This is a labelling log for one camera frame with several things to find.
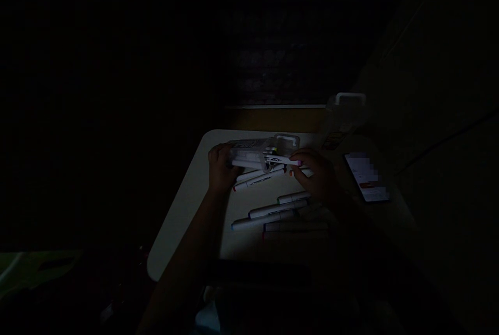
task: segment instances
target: white table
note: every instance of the white table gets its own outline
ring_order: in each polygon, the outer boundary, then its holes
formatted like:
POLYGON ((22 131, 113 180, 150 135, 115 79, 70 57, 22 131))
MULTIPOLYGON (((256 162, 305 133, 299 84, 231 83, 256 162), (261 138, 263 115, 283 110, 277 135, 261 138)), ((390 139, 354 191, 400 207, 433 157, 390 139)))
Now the white table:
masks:
MULTIPOLYGON (((276 133, 212 130, 203 136, 149 254, 147 270, 153 280, 158 281, 161 277, 208 189, 208 151, 213 146, 229 140, 265 138, 276 133)), ((301 147, 311 146, 313 143, 313 134, 294 135, 300 137, 301 147)), ((357 198, 359 205, 363 206, 375 224, 401 244, 402 248, 409 246, 411 243, 404 241, 416 230, 414 220, 397 188, 392 184, 389 173, 384 172, 386 166, 374 144, 363 136, 353 135, 346 138, 335 151, 324 151, 323 154, 334 163, 340 184, 351 194, 358 196, 356 185, 343 161, 343 154, 349 152, 368 153, 381 175, 385 174, 384 180, 392 198, 390 203, 373 205, 365 204, 357 198)), ((306 258, 307 249, 300 252, 300 247, 304 245, 302 242, 284 250, 274 244, 263 243, 260 228, 245 231, 230 229, 232 222, 246 218, 249 210, 274 204, 278 196, 302 190, 295 178, 283 175, 241 192, 231 192, 219 257, 240 261, 288 263, 296 263, 306 258)))

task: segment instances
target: left hand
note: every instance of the left hand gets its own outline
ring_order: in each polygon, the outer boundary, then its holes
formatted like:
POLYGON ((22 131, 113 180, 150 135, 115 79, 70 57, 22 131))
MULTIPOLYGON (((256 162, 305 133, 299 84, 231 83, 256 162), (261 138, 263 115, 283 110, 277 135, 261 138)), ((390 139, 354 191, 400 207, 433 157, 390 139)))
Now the left hand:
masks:
POLYGON ((214 192, 216 194, 224 194, 234 184, 240 167, 234 166, 231 169, 227 167, 230 148, 232 148, 230 144, 218 144, 209 151, 208 191, 214 192))

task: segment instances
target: fingers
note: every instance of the fingers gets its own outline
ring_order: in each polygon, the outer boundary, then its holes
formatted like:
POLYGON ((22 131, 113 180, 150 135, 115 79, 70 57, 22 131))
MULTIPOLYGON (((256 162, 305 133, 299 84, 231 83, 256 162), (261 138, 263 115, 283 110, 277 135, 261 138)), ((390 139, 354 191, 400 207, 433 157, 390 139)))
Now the fingers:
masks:
POLYGON ((314 171, 314 169, 317 169, 320 165, 317 158, 318 157, 315 157, 309 153, 298 153, 298 154, 293 154, 290 157, 290 160, 301 161, 302 164, 309 166, 312 169, 312 171, 314 171))
POLYGON ((231 148, 232 148, 232 145, 224 144, 224 146, 218 152, 218 160, 223 161, 224 163, 227 162, 229 160, 231 148))
POLYGON ((293 152, 293 154, 291 154, 291 156, 294 156, 295 154, 300 154, 300 153, 308 153, 308 154, 311 154, 313 156, 318 156, 319 155, 319 152, 317 152, 315 149, 312 149, 312 148, 300 148, 300 149, 297 149, 293 152))
POLYGON ((244 169, 242 167, 234 166, 230 169, 230 174, 234 177, 234 179, 241 173, 244 169))
POLYGON ((208 152, 208 162, 214 163, 218 161, 218 157, 220 155, 220 151, 222 148, 224 148, 227 144, 218 144, 215 145, 213 148, 210 149, 208 152))
POLYGON ((291 166, 291 169, 293 170, 293 173, 295 174, 296 180, 298 180, 298 182, 303 187, 305 187, 307 181, 309 180, 307 178, 307 176, 300 170, 300 168, 298 166, 295 166, 295 165, 290 165, 290 166, 291 166))

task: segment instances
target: smartphone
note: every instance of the smartphone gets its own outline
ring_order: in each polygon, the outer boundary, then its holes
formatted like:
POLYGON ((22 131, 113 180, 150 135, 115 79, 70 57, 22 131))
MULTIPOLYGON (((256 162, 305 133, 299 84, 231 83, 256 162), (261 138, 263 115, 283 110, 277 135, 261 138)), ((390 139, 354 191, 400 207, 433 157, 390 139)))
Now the smartphone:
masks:
POLYGON ((381 177, 366 153, 348 153, 343 157, 365 202, 390 200, 390 194, 386 191, 386 187, 380 184, 381 177))

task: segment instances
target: green object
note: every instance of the green object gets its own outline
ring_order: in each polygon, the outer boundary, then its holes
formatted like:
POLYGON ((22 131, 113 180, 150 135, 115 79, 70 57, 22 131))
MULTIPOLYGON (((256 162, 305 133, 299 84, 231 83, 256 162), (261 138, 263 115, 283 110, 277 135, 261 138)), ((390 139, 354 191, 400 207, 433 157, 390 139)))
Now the green object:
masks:
POLYGON ((81 255, 81 250, 0 253, 0 304, 22 289, 63 276, 81 255))

